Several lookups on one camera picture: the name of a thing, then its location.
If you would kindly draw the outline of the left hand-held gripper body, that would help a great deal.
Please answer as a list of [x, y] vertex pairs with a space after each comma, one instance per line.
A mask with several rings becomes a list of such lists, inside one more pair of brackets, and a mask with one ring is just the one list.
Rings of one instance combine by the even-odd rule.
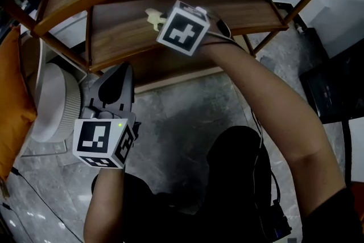
[[140, 122], [127, 110], [85, 106], [75, 120], [73, 155], [91, 167], [124, 168]]

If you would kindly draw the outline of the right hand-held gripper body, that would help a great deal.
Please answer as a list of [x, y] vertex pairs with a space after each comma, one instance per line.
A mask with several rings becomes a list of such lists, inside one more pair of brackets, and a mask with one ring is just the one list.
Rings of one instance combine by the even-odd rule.
[[207, 11], [177, 0], [168, 14], [156, 41], [192, 56], [210, 28]]

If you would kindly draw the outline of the pale yellow cloth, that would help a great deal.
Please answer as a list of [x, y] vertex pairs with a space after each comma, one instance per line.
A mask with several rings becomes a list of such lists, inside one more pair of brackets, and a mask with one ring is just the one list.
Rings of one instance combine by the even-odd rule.
[[157, 11], [152, 8], [146, 9], [145, 13], [148, 15], [148, 17], [147, 17], [148, 23], [152, 24], [154, 30], [159, 32], [160, 29], [166, 23], [167, 17], [162, 12]]

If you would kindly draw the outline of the person's left forearm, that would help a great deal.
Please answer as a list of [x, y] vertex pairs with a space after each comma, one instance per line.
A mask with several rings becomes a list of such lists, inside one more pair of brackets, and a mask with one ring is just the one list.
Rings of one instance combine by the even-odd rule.
[[86, 214], [85, 243], [122, 241], [124, 178], [123, 169], [100, 169]]

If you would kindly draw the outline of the person's right forearm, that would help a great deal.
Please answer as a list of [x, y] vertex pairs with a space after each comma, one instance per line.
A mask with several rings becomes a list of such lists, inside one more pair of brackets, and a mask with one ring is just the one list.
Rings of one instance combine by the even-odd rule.
[[208, 38], [200, 51], [231, 78], [284, 156], [302, 217], [345, 188], [325, 129], [299, 94], [236, 45]]

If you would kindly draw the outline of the black glass-door cabinet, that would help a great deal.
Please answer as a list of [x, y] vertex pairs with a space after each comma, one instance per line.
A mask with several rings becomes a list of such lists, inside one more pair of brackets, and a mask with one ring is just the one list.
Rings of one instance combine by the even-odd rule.
[[300, 67], [299, 80], [321, 122], [364, 117], [364, 38], [329, 57], [314, 28], [306, 29], [303, 36], [321, 62], [307, 69]]

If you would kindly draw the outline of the white round chair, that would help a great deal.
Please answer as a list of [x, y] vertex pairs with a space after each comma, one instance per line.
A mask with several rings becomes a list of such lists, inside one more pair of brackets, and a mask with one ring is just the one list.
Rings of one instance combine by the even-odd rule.
[[37, 117], [18, 158], [36, 157], [25, 154], [31, 142], [65, 143], [80, 115], [79, 83], [69, 72], [49, 62], [55, 54], [54, 48], [32, 37], [28, 31], [20, 35], [20, 61]]

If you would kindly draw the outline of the orange cushion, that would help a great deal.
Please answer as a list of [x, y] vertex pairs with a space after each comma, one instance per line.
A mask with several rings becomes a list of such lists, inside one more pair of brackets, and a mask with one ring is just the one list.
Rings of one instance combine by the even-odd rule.
[[9, 177], [37, 112], [20, 62], [20, 27], [0, 44], [0, 182]]

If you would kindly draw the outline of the person's black clothing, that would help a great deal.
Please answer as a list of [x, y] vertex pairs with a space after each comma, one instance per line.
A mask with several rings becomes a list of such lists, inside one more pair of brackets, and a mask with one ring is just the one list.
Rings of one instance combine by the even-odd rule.
[[247, 126], [225, 130], [207, 154], [205, 199], [194, 215], [153, 194], [125, 173], [123, 236], [117, 243], [266, 243], [259, 215], [271, 202], [271, 167], [259, 135]]

